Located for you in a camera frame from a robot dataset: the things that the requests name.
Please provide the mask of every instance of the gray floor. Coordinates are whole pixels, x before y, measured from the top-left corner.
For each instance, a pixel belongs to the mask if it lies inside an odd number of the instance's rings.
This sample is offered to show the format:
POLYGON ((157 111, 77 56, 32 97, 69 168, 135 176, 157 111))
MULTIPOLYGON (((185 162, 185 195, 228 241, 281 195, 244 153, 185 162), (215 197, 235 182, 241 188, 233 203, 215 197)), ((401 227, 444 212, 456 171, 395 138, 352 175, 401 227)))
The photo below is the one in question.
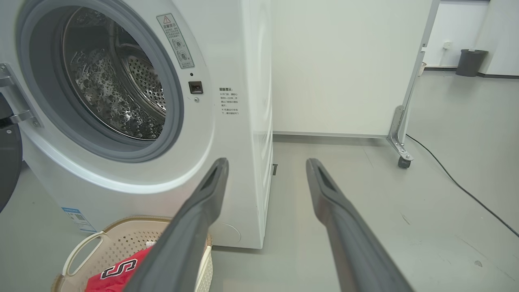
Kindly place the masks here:
MULTIPOLYGON (((519 229, 517 92, 517 80, 425 72, 408 132, 519 229)), ((416 291, 518 291, 519 239, 424 149, 410 140, 406 147, 415 160, 404 170, 382 140, 278 137, 264 248, 215 247, 211 291, 339 289, 325 229, 311 207, 308 157, 321 160, 416 291)), ((0 214, 0 234, 0 283, 10 291, 47 290, 84 237, 29 169, 0 214)))

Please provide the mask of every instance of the laundry basket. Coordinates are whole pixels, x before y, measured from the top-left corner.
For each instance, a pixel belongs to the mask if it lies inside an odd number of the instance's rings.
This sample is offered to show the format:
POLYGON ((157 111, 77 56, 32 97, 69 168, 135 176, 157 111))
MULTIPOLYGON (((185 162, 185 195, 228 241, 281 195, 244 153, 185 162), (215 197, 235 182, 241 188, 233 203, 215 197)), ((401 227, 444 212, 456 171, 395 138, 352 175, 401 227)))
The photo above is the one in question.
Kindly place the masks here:
MULTIPOLYGON (((54 281, 51 291, 83 292, 90 277, 131 257, 137 251, 145 249, 146 242, 158 240, 170 221, 171 218, 167 217, 128 217, 113 223, 104 231, 87 237, 69 255, 63 267, 63 272, 54 281), (69 271, 72 261, 79 251, 95 238, 100 238, 100 243, 79 265, 76 271, 69 271)), ((195 291, 208 292, 212 276, 211 237, 208 236, 207 247, 198 269, 195 291)))

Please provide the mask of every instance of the basket handle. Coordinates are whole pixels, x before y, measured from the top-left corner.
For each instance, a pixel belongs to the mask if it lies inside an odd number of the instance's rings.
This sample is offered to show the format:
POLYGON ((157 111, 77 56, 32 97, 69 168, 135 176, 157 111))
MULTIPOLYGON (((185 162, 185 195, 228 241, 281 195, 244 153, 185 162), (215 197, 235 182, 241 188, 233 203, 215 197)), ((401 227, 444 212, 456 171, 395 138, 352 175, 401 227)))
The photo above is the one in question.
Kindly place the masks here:
POLYGON ((98 233, 94 233, 92 234, 91 236, 85 238, 82 242, 80 242, 75 248, 74 250, 70 253, 69 257, 67 258, 66 262, 65 262, 65 265, 63 266, 63 272, 62 274, 64 276, 68 276, 68 277, 71 277, 73 275, 75 275, 77 273, 77 271, 79 271, 79 269, 81 269, 81 267, 83 267, 83 265, 85 264, 85 262, 87 262, 87 260, 92 256, 92 254, 99 248, 99 246, 103 243, 104 241, 104 238, 106 237, 106 233, 104 233, 104 231, 100 231, 98 233), (76 258, 77 254, 79 253, 80 250, 83 249, 83 247, 85 247, 85 245, 87 245, 89 242, 93 241, 94 239, 100 237, 101 238, 101 242, 92 250, 92 252, 88 255, 88 257, 77 267, 77 269, 73 272, 73 273, 69 273, 69 269, 70 269, 70 266, 72 265, 72 262, 74 261, 74 259, 76 258))

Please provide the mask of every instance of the metal frame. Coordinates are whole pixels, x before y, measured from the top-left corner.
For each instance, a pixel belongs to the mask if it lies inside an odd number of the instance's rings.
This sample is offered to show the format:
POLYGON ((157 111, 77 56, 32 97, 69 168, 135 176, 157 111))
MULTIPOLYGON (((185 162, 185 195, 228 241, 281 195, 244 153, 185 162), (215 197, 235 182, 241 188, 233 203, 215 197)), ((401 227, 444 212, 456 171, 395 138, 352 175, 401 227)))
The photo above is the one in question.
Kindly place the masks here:
POLYGON ((434 25, 434 19, 436 18, 436 13, 438 12, 439 5, 440 0, 432 0, 431 9, 429 10, 429 16, 427 17, 427 23, 424 30, 424 35, 422 36, 418 54, 416 56, 415 66, 411 74, 411 79, 409 80, 409 85, 405 93, 404 101, 402 102, 402 105, 399 105, 395 109, 393 121, 391 123, 391 128, 389 129, 389 133, 386 138, 388 142, 393 146, 393 148, 398 152, 400 157, 409 162, 412 161, 414 158, 404 148, 403 142, 405 140, 409 111, 411 109, 411 96, 413 95, 413 90, 415 86, 416 77, 418 76, 418 71, 420 70, 422 61, 424 60, 425 51, 423 50, 423 48, 426 48, 429 42, 429 37, 431 36, 432 27, 434 25))

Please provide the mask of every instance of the jersey number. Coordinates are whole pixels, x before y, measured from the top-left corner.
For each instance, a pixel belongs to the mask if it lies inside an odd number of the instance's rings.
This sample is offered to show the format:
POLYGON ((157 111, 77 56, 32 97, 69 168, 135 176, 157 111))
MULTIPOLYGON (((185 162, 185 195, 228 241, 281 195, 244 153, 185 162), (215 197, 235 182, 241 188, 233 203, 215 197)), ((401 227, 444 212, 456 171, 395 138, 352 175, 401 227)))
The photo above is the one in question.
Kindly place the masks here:
POLYGON ((121 275, 123 272, 131 271, 131 270, 135 269, 136 264, 137 264, 137 259, 132 259, 129 261, 124 261, 124 262, 120 263, 118 266, 110 267, 101 273, 101 280, 109 278, 109 277, 121 275))

